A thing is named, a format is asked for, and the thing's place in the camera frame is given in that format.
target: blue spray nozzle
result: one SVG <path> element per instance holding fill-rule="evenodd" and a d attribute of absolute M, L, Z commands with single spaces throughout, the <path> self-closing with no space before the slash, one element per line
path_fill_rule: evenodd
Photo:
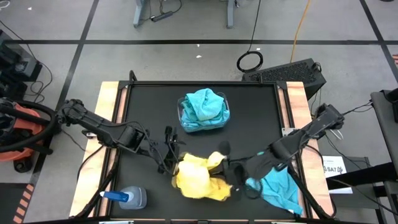
<path fill-rule="evenodd" d="M 123 192 L 118 191 L 108 191 L 108 192 L 100 192 L 102 197 L 108 198 L 110 200 L 118 201 L 118 202 L 127 202 L 129 200 L 129 195 Z"/>

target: black mat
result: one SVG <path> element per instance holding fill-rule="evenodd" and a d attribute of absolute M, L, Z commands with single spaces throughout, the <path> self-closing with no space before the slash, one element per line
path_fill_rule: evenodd
<path fill-rule="evenodd" d="M 152 139 L 163 139 L 166 125 L 178 128 L 178 138 L 186 142 L 180 152 L 208 157 L 224 140 L 231 143 L 231 157 L 251 155 L 279 139 L 280 115 L 275 86 L 214 86 L 229 103 L 231 119 L 222 129 L 187 134 L 177 116 L 177 100 L 207 86 L 134 86 L 128 101 L 127 121 L 136 120 L 150 129 Z M 170 219 L 282 219 L 292 214 L 263 200 L 190 199 L 171 185 L 171 178 L 156 172 L 155 162 L 146 157 L 122 152 L 116 190 L 130 185 L 147 190 L 148 204 L 142 210 L 121 210 L 113 204 L 113 218 Z"/>

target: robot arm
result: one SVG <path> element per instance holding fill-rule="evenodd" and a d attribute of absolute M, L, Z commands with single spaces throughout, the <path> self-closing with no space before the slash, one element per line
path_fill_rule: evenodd
<path fill-rule="evenodd" d="M 149 139 L 147 131 L 137 122 L 116 124 L 88 111 L 81 100 L 67 100 L 57 111 L 60 124 L 79 124 L 97 135 L 98 141 L 106 147 L 124 149 L 129 152 L 153 158 L 159 165 L 158 171 L 170 170 L 178 162 L 174 142 L 177 135 L 171 137 L 172 128 L 166 127 L 166 141 Z"/>
<path fill-rule="evenodd" d="M 282 170 L 310 139 L 322 138 L 327 129 L 340 129 L 343 121 L 344 116 L 334 106 L 321 105 L 313 121 L 269 145 L 276 158 L 282 161 L 275 168 Z"/>

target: yellow cloth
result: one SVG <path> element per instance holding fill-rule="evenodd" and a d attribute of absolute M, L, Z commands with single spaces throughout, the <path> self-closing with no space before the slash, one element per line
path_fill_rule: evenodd
<path fill-rule="evenodd" d="M 218 166 L 224 156 L 213 152 L 208 159 L 186 154 L 178 163 L 175 178 L 182 195 L 189 198 L 203 198 L 224 201 L 230 196 L 230 188 L 224 180 L 210 177 L 209 170 Z"/>

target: black floor line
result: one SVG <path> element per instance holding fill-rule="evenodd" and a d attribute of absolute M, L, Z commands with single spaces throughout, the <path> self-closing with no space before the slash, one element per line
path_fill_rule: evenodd
<path fill-rule="evenodd" d="M 7 44 L 98 44 L 98 45 L 157 45 L 157 44 L 250 44 L 250 40 L 5 40 Z M 298 45 L 398 45 L 398 40 L 298 40 Z M 253 40 L 253 44 L 292 45 L 293 40 Z"/>
<path fill-rule="evenodd" d="M 365 11 L 366 17 L 368 17 L 369 23 L 371 24 L 371 27 L 373 29 L 374 34 L 377 37 L 377 40 L 380 41 L 380 46 L 381 49 L 384 53 L 384 56 L 386 57 L 386 60 L 390 66 L 390 69 L 392 71 L 392 74 L 394 75 L 394 77 L 396 78 L 396 80 L 398 81 L 398 68 L 397 65 L 395 64 L 394 59 L 392 58 L 392 55 L 386 45 L 386 42 L 383 39 L 383 36 L 380 33 L 379 28 L 377 27 L 376 21 L 374 20 L 372 13 L 368 7 L 368 5 L 366 4 L 365 0 L 359 0 L 361 2 L 361 5 L 363 7 L 363 10 Z"/>
<path fill-rule="evenodd" d="M 58 109 L 59 107 L 62 106 L 63 102 L 65 101 L 65 99 L 67 97 L 68 90 L 69 90 L 70 84 L 72 82 L 73 75 L 75 74 L 75 70 L 76 70 L 77 64 L 79 62 L 81 51 L 83 50 L 84 40 L 87 38 L 88 30 L 90 29 L 91 22 L 93 21 L 98 2 L 99 2 L 99 0 L 94 0 L 93 5 L 91 6 L 91 10 L 90 10 L 90 13 L 88 14 L 88 18 L 87 18 L 87 21 L 85 24 L 85 28 L 83 29 L 83 32 L 81 34 L 79 44 L 76 48 L 75 55 L 73 56 L 73 59 L 72 59 L 72 62 L 71 62 L 71 65 L 70 65 L 70 68 L 68 71 L 68 75 L 63 84 L 61 95 L 60 95 L 60 98 L 58 99 L 56 109 Z M 45 154 L 40 154 L 39 158 L 37 159 L 33 174 L 30 177 L 30 184 L 33 184 L 34 186 L 36 186 L 37 182 L 39 181 L 40 173 L 43 168 L 45 158 L 46 158 Z"/>
<path fill-rule="evenodd" d="M 93 1 L 93 5 L 91 6 L 91 10 L 90 10 L 90 13 L 88 14 L 88 18 L 87 18 L 87 21 L 86 21 L 86 24 L 85 24 L 85 28 L 83 29 L 83 32 L 82 32 L 81 37 L 80 37 L 80 43 L 77 46 L 75 55 L 73 56 L 73 60 L 72 60 L 71 65 L 70 65 L 70 68 L 69 68 L 69 71 L 68 71 L 68 75 L 67 75 L 67 77 L 65 79 L 65 83 L 63 84 L 61 95 L 60 95 L 60 98 L 58 99 L 58 103 L 57 103 L 56 109 L 59 109 L 59 107 L 61 107 L 63 105 L 63 102 L 67 98 L 67 94 L 68 94 L 68 91 L 69 91 L 69 88 L 70 88 L 70 84 L 71 84 L 72 78 L 73 78 L 73 76 L 75 74 L 75 70 L 76 70 L 76 67 L 77 67 L 77 63 L 79 62 L 81 51 L 83 50 L 84 41 L 87 38 L 88 31 L 90 29 L 91 23 L 93 22 L 94 14 L 95 14 L 95 11 L 97 9 L 99 1 L 100 0 L 94 0 Z"/>

